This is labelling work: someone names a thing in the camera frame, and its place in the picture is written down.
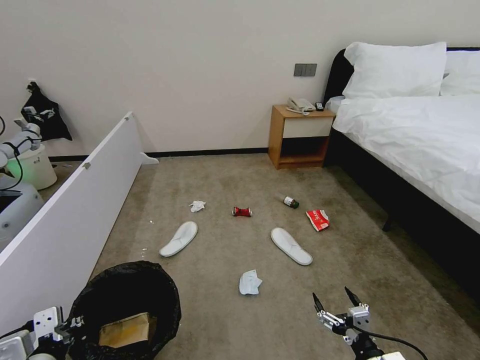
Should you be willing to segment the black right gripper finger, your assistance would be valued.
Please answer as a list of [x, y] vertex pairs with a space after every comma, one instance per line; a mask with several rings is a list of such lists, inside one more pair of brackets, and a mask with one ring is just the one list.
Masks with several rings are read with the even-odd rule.
[[336, 315], [326, 311], [314, 292], [312, 292], [312, 298], [318, 321], [332, 333], [346, 333], [346, 322], [342, 318], [339, 318]]
[[347, 286], [344, 287], [344, 291], [352, 305], [348, 309], [349, 312], [370, 311], [370, 306], [367, 303], [361, 301], [359, 296], [356, 295], [353, 291], [351, 291]]

